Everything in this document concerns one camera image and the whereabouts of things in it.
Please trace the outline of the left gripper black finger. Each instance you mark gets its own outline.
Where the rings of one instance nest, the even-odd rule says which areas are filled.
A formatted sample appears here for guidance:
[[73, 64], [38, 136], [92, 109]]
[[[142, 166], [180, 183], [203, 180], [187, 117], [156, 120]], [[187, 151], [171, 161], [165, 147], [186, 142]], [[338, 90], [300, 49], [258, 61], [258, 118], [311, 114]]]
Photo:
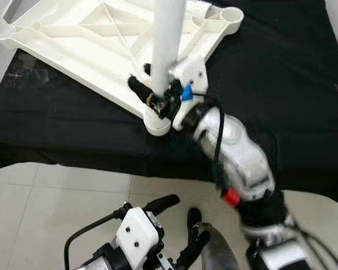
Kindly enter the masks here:
[[192, 264], [200, 257], [203, 247], [208, 244], [211, 234], [208, 231], [203, 231], [195, 237], [194, 241], [187, 244], [177, 258], [178, 268], [190, 268]]
[[146, 203], [146, 205], [144, 205], [144, 211], [147, 213], [161, 214], [179, 202], [180, 198], [178, 195], [162, 196], [161, 198]]

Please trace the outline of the white plastic children table top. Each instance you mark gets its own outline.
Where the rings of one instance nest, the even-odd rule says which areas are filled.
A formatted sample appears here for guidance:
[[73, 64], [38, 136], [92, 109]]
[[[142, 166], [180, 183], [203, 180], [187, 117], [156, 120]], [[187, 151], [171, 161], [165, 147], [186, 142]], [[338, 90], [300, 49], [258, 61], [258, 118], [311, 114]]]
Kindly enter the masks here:
[[[194, 56], [207, 67], [218, 44], [238, 31], [244, 11], [222, 8], [208, 19], [185, 13], [175, 65]], [[5, 20], [15, 32], [0, 44], [28, 52], [138, 116], [146, 127], [148, 108], [127, 80], [135, 75], [151, 88], [143, 65], [153, 57], [153, 11], [154, 0], [38, 0], [18, 20]], [[154, 136], [170, 129], [159, 134], [146, 128]]]

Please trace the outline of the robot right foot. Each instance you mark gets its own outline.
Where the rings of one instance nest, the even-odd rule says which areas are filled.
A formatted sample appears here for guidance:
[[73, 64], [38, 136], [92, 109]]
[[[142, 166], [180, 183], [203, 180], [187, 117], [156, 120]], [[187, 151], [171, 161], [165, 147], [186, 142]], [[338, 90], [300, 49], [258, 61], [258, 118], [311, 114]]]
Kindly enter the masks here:
[[240, 270], [238, 259], [223, 234], [212, 223], [203, 221], [202, 212], [196, 206], [189, 209], [185, 225], [188, 244], [198, 244], [200, 234], [208, 232], [208, 241], [198, 254], [202, 270]]

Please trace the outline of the black tablecloth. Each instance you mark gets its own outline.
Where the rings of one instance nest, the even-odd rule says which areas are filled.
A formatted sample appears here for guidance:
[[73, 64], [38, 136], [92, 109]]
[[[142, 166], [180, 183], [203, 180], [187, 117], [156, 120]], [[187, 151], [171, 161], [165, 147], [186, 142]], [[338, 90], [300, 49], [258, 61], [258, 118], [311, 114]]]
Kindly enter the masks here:
[[[281, 190], [338, 203], [338, 42], [324, 0], [212, 0], [244, 20], [207, 61], [208, 94], [238, 118]], [[143, 121], [43, 62], [39, 88], [2, 84], [0, 169], [64, 165], [210, 182], [212, 165], [186, 136]]]

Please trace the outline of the clear plastic bag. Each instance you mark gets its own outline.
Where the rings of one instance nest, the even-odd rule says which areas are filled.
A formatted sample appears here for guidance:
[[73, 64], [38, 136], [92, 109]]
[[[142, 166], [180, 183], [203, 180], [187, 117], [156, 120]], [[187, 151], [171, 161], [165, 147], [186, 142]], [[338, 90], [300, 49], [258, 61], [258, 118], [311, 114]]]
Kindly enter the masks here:
[[44, 63], [30, 54], [18, 53], [10, 62], [1, 83], [16, 88], [39, 88], [50, 80]]

